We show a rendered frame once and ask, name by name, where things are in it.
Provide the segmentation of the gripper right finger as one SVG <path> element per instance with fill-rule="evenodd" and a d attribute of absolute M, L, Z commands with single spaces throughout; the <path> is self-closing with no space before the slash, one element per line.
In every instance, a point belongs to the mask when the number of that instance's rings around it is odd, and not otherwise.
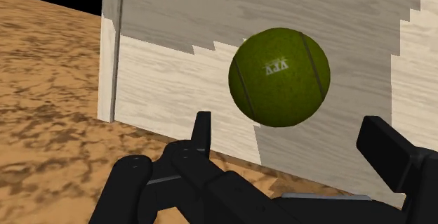
<path fill-rule="evenodd" d="M 378 116 L 363 118 L 357 149 L 394 193 L 406 224 L 438 224 L 438 152 L 416 147 Z"/>

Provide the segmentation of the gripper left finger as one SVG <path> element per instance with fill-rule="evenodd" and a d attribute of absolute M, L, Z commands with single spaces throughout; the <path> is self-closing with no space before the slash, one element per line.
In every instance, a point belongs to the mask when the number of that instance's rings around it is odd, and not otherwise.
<path fill-rule="evenodd" d="M 88 224 L 153 224 L 173 207 L 190 224 L 298 224 L 238 173 L 216 166 L 210 145 L 211 113 L 200 111 L 192 137 L 167 144 L 155 162 L 117 160 Z"/>

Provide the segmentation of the green tennis ball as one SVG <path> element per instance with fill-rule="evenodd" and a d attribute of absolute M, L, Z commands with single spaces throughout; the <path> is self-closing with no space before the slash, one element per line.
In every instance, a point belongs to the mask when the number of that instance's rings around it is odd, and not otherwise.
<path fill-rule="evenodd" d="M 289 28 L 254 34 L 238 48 L 228 73 L 235 105 L 264 126 L 295 126 L 310 118 L 329 91 L 331 71 L 321 46 Z"/>

